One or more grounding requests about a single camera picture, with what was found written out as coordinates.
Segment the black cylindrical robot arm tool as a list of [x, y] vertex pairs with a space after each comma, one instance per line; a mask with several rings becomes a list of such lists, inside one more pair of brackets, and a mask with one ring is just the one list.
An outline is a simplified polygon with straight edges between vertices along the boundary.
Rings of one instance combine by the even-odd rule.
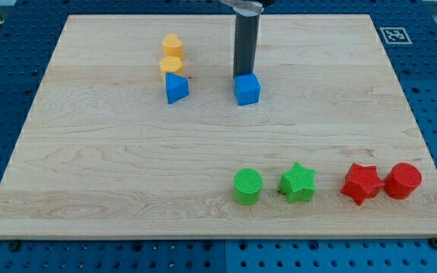
[[252, 74], [256, 56], [261, 1], [220, 0], [235, 12], [233, 78]]

